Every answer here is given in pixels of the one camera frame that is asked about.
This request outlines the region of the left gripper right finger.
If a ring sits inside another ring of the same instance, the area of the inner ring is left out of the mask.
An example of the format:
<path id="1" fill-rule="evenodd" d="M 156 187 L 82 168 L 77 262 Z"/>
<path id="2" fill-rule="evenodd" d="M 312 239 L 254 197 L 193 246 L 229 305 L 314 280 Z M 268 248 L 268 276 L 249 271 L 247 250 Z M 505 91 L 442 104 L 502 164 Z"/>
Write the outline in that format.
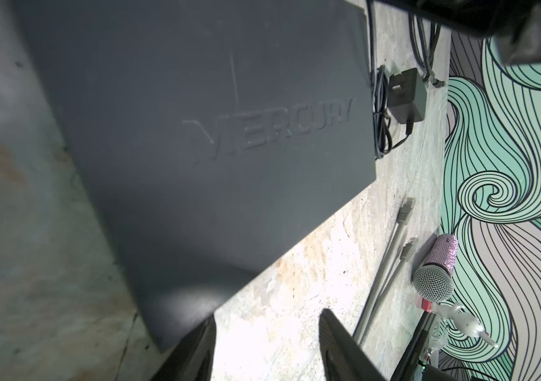
<path id="1" fill-rule="evenodd" d="M 386 379 L 330 309 L 323 309 L 318 327 L 326 380 Z"/>

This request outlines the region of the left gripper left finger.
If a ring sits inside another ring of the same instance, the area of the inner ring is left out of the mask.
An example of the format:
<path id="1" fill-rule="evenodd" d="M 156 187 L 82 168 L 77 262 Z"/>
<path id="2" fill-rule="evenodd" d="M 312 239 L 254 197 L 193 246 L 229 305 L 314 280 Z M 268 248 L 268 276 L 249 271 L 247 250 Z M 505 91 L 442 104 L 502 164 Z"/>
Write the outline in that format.
<path id="1" fill-rule="evenodd" d="M 186 335 L 151 378 L 153 381 L 210 381 L 217 341 L 213 315 Z"/>

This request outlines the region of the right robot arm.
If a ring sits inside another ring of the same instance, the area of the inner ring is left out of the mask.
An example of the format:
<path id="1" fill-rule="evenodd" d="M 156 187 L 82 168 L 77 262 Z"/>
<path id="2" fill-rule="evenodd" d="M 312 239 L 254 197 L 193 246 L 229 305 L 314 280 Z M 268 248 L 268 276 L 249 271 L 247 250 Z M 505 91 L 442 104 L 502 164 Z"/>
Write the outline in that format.
<path id="1" fill-rule="evenodd" d="M 541 63 L 541 1 L 394 0 L 388 5 L 473 37 L 492 37 L 502 63 Z"/>

